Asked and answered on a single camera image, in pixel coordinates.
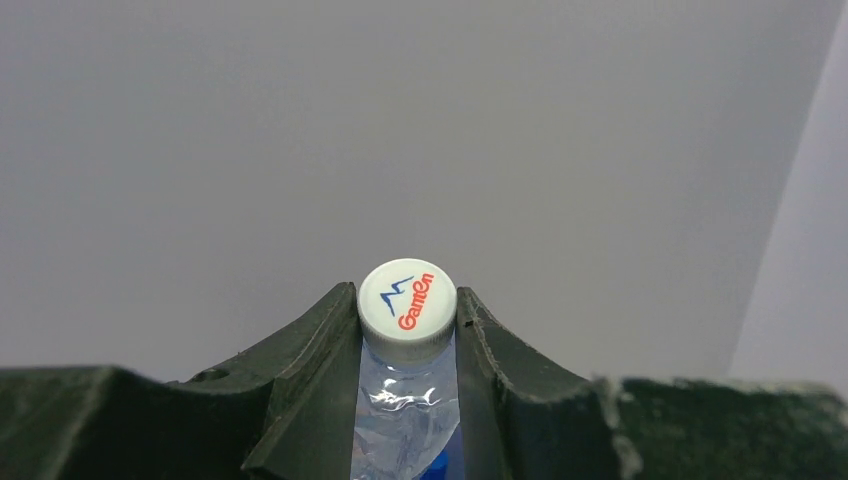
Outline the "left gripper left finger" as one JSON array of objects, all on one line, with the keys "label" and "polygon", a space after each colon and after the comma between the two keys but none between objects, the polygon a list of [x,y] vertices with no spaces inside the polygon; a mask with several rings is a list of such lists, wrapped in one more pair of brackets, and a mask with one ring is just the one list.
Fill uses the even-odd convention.
[{"label": "left gripper left finger", "polygon": [[117,366],[3,369],[5,479],[345,479],[361,354],[356,291],[185,382]]}]

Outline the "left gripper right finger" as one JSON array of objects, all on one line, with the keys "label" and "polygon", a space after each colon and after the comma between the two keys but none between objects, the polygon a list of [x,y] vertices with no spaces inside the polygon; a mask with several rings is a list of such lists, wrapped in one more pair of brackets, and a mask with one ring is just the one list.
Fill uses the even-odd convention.
[{"label": "left gripper right finger", "polygon": [[595,376],[457,293],[469,479],[843,479],[847,404],[810,382]]}]

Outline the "small clear water bottle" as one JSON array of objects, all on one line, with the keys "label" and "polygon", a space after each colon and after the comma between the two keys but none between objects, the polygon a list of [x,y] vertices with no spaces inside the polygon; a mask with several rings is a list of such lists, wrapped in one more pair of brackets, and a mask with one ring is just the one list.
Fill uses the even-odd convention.
[{"label": "small clear water bottle", "polygon": [[448,274],[421,259],[390,260],[362,281],[351,478],[445,477],[460,423],[457,301]]}]

